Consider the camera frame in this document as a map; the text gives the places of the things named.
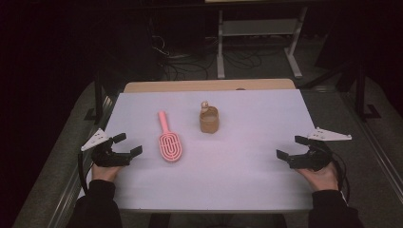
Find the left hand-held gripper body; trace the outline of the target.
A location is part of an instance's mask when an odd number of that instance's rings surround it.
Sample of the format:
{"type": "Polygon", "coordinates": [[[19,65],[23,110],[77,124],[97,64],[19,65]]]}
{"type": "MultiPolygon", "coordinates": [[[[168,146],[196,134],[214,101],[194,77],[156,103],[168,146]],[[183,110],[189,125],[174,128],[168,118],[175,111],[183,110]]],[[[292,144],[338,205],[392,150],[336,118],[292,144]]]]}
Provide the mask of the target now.
{"type": "Polygon", "coordinates": [[[81,151],[92,150],[92,161],[102,167],[127,166],[132,158],[129,153],[117,153],[112,150],[113,137],[108,137],[102,128],[99,128],[89,137],[81,147],[81,151]]]}

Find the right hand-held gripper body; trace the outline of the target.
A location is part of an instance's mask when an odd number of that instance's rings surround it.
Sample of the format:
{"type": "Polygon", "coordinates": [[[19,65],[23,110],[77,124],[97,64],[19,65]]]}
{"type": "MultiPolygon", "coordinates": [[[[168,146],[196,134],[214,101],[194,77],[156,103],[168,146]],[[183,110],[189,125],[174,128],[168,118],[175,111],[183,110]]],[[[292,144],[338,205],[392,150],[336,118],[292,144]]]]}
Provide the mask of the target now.
{"type": "Polygon", "coordinates": [[[336,133],[317,127],[305,138],[310,140],[308,151],[302,155],[290,155],[288,164],[292,169],[312,169],[318,171],[327,166],[333,160],[333,152],[326,142],[349,141],[353,137],[336,133]]]}

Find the pink hairbrush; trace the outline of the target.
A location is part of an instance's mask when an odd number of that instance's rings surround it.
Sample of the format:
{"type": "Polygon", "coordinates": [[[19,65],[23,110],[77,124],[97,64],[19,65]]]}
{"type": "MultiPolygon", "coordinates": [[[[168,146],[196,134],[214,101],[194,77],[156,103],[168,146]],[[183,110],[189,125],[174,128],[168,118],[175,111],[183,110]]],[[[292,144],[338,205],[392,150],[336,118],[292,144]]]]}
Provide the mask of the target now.
{"type": "Polygon", "coordinates": [[[176,133],[169,130],[165,112],[159,111],[158,116],[163,131],[159,137],[161,155],[167,162],[177,162],[182,156],[180,138],[176,133]]]}

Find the brown cup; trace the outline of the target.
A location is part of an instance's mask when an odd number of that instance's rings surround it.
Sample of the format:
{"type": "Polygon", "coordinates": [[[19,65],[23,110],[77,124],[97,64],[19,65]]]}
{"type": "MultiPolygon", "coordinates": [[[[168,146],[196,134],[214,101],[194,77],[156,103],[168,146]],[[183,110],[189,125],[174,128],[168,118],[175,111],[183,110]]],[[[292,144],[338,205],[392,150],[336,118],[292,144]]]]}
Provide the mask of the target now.
{"type": "Polygon", "coordinates": [[[219,130],[219,111],[207,101],[201,103],[200,129],[203,133],[214,134],[219,130]]]}

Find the person's left hand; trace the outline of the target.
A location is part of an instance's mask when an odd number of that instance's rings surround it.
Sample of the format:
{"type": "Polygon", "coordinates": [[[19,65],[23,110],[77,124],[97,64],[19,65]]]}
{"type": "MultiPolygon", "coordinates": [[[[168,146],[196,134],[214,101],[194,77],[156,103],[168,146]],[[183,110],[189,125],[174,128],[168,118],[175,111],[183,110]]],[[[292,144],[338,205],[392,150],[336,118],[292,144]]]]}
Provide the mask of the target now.
{"type": "Polygon", "coordinates": [[[121,166],[102,167],[94,164],[91,168],[92,179],[114,182],[121,170],[121,166]]]}

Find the person's right hand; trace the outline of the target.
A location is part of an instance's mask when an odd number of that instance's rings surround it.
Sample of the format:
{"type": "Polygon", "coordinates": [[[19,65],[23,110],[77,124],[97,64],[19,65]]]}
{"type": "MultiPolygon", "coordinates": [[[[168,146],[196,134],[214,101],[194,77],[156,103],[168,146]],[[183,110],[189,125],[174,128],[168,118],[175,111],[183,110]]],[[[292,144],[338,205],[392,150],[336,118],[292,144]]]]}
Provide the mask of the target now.
{"type": "Polygon", "coordinates": [[[318,171],[298,169],[297,172],[309,182],[314,191],[338,189],[337,171],[332,162],[318,171]]]}

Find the black metal stand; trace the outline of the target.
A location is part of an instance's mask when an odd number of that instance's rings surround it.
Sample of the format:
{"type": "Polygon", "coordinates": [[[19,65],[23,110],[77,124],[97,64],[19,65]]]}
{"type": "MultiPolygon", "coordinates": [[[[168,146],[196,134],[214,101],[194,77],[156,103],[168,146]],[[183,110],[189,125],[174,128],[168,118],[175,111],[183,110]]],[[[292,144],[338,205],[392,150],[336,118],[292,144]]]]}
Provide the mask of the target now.
{"type": "Polygon", "coordinates": [[[366,123],[368,119],[379,119],[380,114],[373,104],[365,104],[366,74],[365,66],[359,64],[355,83],[355,112],[359,119],[366,123]]]}
{"type": "Polygon", "coordinates": [[[97,73],[94,77],[95,105],[86,112],[85,121],[93,121],[95,124],[99,124],[105,114],[106,100],[107,96],[101,82],[101,76],[97,73]]]}

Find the white table mat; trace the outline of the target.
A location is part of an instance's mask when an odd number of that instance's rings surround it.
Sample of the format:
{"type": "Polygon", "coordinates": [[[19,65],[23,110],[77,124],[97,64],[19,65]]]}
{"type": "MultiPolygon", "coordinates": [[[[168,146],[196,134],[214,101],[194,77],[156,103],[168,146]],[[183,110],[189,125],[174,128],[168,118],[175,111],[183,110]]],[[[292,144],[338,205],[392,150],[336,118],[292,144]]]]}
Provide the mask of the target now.
{"type": "Polygon", "coordinates": [[[115,200],[139,211],[293,212],[312,207],[306,180],[277,158],[303,154],[295,136],[314,124],[296,89],[123,93],[106,134],[126,134],[116,152],[143,153],[115,180],[115,200]],[[219,111],[219,130],[200,129],[201,103],[219,111]],[[158,112],[182,144],[178,161],[160,152],[158,112]]]}

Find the white metal stand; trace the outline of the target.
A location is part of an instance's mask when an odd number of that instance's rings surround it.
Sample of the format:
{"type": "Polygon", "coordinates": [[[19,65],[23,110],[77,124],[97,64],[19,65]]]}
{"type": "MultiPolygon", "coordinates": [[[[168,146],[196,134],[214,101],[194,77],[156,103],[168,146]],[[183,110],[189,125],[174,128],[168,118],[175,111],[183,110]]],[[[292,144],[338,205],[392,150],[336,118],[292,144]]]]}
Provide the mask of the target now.
{"type": "Polygon", "coordinates": [[[265,19],[265,20],[232,20],[223,19],[223,11],[219,11],[218,25],[218,54],[217,54],[217,73],[219,79],[225,78],[223,61],[224,37],[230,36],[253,36],[253,35],[291,35],[291,44],[284,49],[287,61],[293,71],[294,76],[299,79],[302,77],[301,70],[294,56],[299,35],[301,33],[304,19],[308,8],[303,7],[298,18],[294,19],[265,19]]]}

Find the metal floor rail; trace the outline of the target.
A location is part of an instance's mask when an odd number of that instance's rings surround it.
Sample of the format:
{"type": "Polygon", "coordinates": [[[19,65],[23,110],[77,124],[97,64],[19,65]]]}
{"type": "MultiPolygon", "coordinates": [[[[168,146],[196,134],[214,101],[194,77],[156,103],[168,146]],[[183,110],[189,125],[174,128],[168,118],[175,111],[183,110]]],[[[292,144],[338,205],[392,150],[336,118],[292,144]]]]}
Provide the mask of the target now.
{"type": "Polygon", "coordinates": [[[387,156],[386,151],[381,146],[381,143],[376,138],[374,132],[370,128],[369,120],[378,120],[381,118],[380,114],[377,112],[372,104],[365,104],[365,108],[369,110],[368,113],[364,112],[359,114],[355,110],[355,100],[349,93],[341,93],[340,98],[343,103],[348,108],[351,115],[354,117],[356,124],[359,126],[360,131],[365,136],[370,147],[374,152],[375,159],[379,164],[381,170],[383,171],[386,179],[390,183],[392,189],[394,190],[396,196],[399,198],[403,204],[403,179],[398,174],[390,158],[387,156]]]}
{"type": "Polygon", "coordinates": [[[89,171],[91,164],[87,155],[81,151],[81,147],[87,139],[99,128],[105,128],[116,103],[115,97],[107,96],[105,114],[101,122],[85,121],[86,112],[95,105],[94,97],[79,98],[70,117],[67,119],[67,130],[63,130],[60,139],[61,148],[56,151],[60,155],[51,164],[55,165],[54,171],[63,174],[63,188],[58,195],[57,205],[51,214],[47,228],[65,228],[76,200],[82,191],[81,176],[89,171]]]}

